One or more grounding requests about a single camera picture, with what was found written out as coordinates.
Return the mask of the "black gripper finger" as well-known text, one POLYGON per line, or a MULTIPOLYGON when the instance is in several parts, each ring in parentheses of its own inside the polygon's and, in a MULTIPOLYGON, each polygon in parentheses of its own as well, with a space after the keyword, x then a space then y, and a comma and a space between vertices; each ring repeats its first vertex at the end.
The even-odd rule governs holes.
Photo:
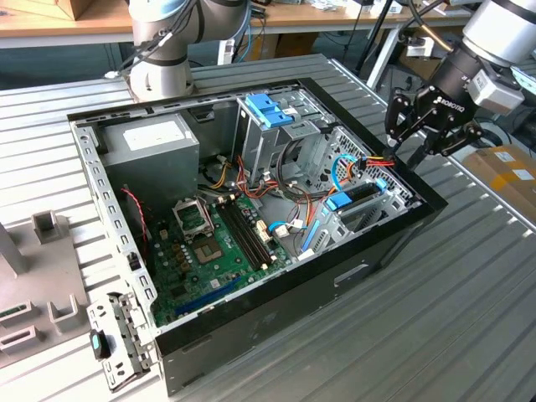
POLYGON ((452 153, 471 145, 481 138, 483 129, 474 121, 470 121, 457 131, 443 130, 426 131, 424 142, 408 159, 408 169, 415 170, 428 156, 441 155, 448 157, 452 153))
POLYGON ((388 160, 394 160, 403 142, 416 132, 423 131, 426 135, 429 134, 434 112, 433 95, 433 86, 417 90, 413 100, 398 87, 392 90, 384 119, 388 142, 388 150, 384 152, 384 156, 388 160))

